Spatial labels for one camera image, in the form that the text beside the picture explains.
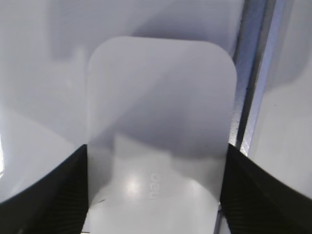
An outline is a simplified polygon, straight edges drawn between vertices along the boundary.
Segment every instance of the ribbed rubber pad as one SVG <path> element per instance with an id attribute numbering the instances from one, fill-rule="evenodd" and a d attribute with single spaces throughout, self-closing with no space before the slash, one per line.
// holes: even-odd
<path id="1" fill-rule="evenodd" d="M 229 146 L 221 193 L 232 234 L 312 234 L 312 201 Z"/>
<path id="2" fill-rule="evenodd" d="M 0 204 L 1 234 L 80 234 L 88 212 L 87 146 Z"/>

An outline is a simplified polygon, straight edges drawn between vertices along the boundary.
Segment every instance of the white surface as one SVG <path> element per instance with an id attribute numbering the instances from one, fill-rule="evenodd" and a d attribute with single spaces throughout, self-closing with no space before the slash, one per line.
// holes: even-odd
<path id="1" fill-rule="evenodd" d="M 231 58 L 208 42 L 121 37 L 88 74 L 91 233 L 213 233 Z"/>
<path id="2" fill-rule="evenodd" d="M 231 53 L 242 5 L 243 0 L 0 0 L 0 202 L 85 143 L 86 65 L 100 44 L 123 35 L 196 39 Z M 15 137 L 19 133 L 28 137 Z"/>
<path id="3" fill-rule="evenodd" d="M 86 142 L 84 52 L 52 56 L 47 10 L 46 1 L 0 1 L 0 202 Z"/>
<path id="4" fill-rule="evenodd" d="M 312 198 L 312 2 L 293 2 L 268 77 L 249 157 Z"/>

